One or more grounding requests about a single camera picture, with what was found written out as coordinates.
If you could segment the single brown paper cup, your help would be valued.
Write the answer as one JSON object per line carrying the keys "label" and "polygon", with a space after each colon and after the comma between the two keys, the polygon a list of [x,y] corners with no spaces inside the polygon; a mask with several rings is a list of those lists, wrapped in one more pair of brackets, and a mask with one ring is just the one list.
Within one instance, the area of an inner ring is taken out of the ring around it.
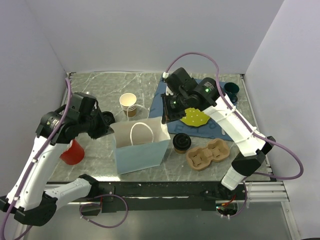
{"label": "single brown paper cup", "polygon": [[177,148],[177,147],[174,147],[174,150],[178,154],[185,154],[189,150],[189,147],[188,148]]}

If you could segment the stack of brown paper cups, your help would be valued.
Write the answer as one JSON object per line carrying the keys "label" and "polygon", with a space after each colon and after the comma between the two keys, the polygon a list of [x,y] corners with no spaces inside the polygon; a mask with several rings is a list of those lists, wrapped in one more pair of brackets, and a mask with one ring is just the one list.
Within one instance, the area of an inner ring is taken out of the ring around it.
{"label": "stack of brown paper cups", "polygon": [[119,98],[119,104],[128,118],[137,114],[137,97],[133,93],[124,93]]}

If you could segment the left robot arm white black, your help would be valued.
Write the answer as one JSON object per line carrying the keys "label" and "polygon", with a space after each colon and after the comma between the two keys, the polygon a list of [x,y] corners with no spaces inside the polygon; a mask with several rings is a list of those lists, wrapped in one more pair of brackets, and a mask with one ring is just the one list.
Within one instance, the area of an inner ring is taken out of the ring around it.
{"label": "left robot arm white black", "polygon": [[28,161],[12,190],[0,198],[0,209],[14,215],[23,225],[43,226],[55,212],[80,198],[94,201],[99,195],[99,181],[87,174],[52,190],[45,186],[60,156],[82,133],[99,139],[114,133],[107,124],[97,99],[75,92],[68,103],[43,115],[35,131]]}

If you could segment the brown cardboard cup carrier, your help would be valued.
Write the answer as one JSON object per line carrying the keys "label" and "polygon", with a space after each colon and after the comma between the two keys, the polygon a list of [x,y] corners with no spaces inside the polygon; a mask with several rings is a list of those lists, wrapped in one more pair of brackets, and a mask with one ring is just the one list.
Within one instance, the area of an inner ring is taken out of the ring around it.
{"label": "brown cardboard cup carrier", "polygon": [[230,148],[226,141],[216,138],[207,143],[205,147],[194,147],[186,152],[186,161],[191,169],[202,171],[211,162],[220,163],[228,158]]}

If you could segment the black cup lid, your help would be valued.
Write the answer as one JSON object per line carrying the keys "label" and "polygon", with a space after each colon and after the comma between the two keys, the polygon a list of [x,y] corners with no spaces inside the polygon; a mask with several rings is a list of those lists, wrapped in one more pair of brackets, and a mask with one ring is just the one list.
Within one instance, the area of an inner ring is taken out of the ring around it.
{"label": "black cup lid", "polygon": [[172,144],[176,148],[190,148],[192,140],[186,133],[178,133],[173,137]]}

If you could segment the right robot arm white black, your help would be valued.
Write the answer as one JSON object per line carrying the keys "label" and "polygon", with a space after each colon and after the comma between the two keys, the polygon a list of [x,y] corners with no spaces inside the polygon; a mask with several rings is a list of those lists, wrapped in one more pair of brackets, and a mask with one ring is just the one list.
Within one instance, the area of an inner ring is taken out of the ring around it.
{"label": "right robot arm white black", "polygon": [[180,67],[171,74],[164,72],[161,80],[166,84],[166,92],[161,95],[163,124],[181,120],[186,109],[194,108],[214,120],[237,145],[239,154],[218,188],[223,199],[232,198],[238,184],[261,166],[274,146],[274,138],[265,137],[244,119],[213,78],[196,82]]}

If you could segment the light blue paper bag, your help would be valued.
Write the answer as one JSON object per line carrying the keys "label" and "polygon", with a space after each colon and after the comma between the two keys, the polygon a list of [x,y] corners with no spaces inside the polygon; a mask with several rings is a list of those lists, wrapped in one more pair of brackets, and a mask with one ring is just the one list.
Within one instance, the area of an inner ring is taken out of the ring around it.
{"label": "light blue paper bag", "polygon": [[111,124],[118,175],[159,166],[171,137],[162,118],[144,118]]}

